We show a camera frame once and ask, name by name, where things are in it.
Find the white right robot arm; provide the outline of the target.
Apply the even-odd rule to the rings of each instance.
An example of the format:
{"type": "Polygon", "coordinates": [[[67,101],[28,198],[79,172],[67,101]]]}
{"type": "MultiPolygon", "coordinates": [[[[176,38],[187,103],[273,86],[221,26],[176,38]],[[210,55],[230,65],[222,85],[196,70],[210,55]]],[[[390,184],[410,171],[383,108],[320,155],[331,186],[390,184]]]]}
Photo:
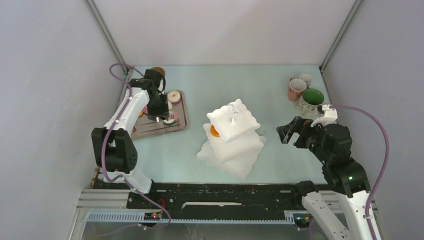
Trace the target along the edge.
{"type": "Polygon", "coordinates": [[[291,204],[297,209],[305,208],[330,240],[380,240],[367,201],[371,186],[365,169],[351,156],[353,141],[349,129],[296,116],[276,131],[282,144],[288,144],[294,133],[299,134],[293,145],[309,150],[322,163],[322,174],[342,206],[347,226],[325,204],[318,187],[310,180],[295,184],[291,204]]]}

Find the orange donut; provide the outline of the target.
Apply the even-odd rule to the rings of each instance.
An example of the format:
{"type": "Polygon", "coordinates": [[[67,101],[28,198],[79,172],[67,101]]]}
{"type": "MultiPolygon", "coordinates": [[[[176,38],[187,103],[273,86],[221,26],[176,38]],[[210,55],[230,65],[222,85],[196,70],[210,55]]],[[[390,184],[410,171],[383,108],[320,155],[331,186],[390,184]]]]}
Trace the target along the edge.
{"type": "Polygon", "coordinates": [[[218,131],[215,129],[214,125],[211,125],[210,127],[210,133],[212,136],[219,138],[220,134],[218,133],[218,131]]]}

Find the white chocolate-hole donut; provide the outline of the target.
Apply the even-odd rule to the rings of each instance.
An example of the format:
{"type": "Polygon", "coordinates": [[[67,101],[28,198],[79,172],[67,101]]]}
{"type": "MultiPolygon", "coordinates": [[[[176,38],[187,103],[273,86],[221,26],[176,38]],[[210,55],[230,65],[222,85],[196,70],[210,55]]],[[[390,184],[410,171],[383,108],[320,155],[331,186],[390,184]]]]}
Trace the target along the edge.
{"type": "Polygon", "coordinates": [[[178,122],[179,117],[178,117],[178,114],[177,113],[171,111],[169,113],[169,116],[168,116],[167,119],[168,119],[168,123],[164,123],[163,122],[163,124],[166,125],[166,126],[172,126],[172,125],[174,125],[174,124],[176,124],[178,122]]]}

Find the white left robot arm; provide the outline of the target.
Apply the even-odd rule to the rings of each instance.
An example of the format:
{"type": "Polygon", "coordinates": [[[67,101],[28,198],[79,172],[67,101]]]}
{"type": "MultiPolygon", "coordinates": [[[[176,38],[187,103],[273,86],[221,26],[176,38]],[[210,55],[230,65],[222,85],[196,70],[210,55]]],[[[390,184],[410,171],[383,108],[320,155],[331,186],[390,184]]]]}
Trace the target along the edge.
{"type": "Polygon", "coordinates": [[[131,134],[143,109],[147,109],[151,121],[169,119],[165,86],[165,76],[154,68],[147,69],[141,78],[131,79],[115,114],[91,133],[96,164],[105,181],[123,181],[131,191],[140,193],[138,201],[145,208],[156,206],[158,194],[150,190],[153,181],[137,167],[138,152],[131,134]]]}

